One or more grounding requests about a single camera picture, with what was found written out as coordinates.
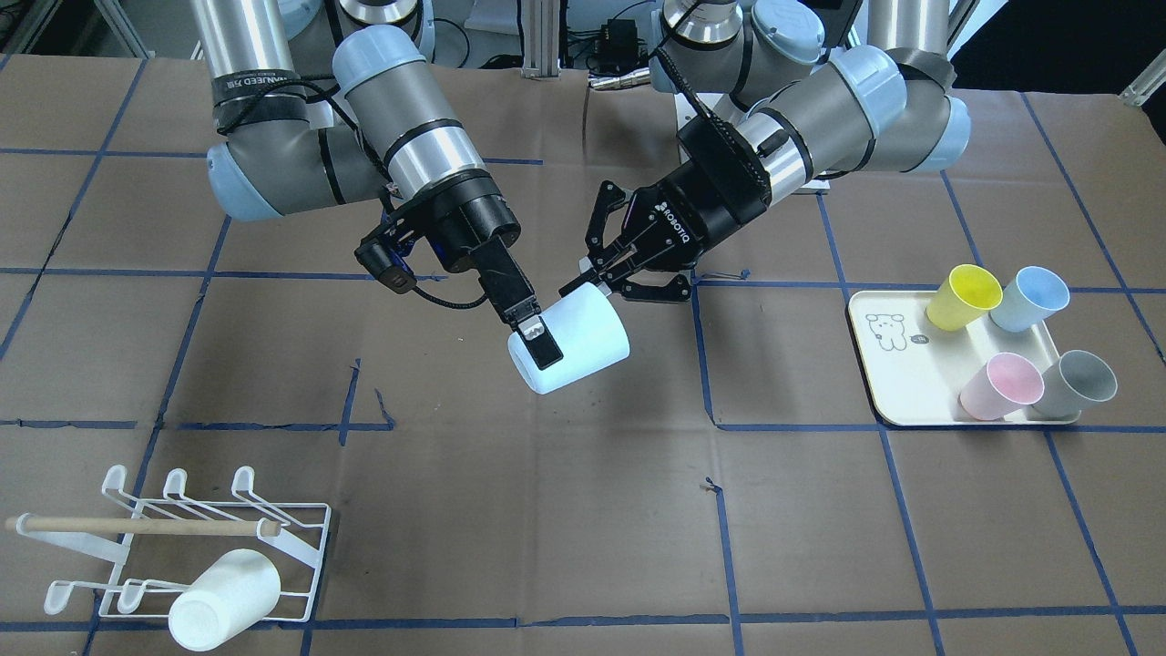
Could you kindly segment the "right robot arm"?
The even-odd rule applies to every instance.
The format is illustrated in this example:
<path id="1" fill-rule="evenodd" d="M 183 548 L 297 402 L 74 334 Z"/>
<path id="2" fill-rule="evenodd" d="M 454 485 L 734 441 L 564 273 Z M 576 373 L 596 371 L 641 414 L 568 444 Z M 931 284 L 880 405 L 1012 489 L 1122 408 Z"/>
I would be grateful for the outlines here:
<path id="1" fill-rule="evenodd" d="M 484 302 L 538 371 L 562 360 L 512 258 L 517 216 L 429 68 L 428 1 L 195 1 L 212 83 L 210 186 L 234 220 L 381 200 L 354 259 L 417 292 L 405 258 L 477 271 Z"/>

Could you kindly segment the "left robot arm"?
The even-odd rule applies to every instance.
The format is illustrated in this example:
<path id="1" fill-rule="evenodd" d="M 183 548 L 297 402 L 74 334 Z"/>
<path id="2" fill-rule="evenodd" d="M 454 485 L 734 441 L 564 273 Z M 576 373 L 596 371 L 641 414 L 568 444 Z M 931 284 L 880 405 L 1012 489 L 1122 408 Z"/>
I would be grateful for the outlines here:
<path id="1" fill-rule="evenodd" d="M 655 86 L 694 108 L 677 133 L 687 160 L 640 190 L 600 184 L 562 296 L 686 302 L 686 271 L 803 184 L 941 170 L 965 151 L 946 1 L 874 1 L 868 41 L 843 49 L 800 1 L 662 1 L 653 22 Z"/>

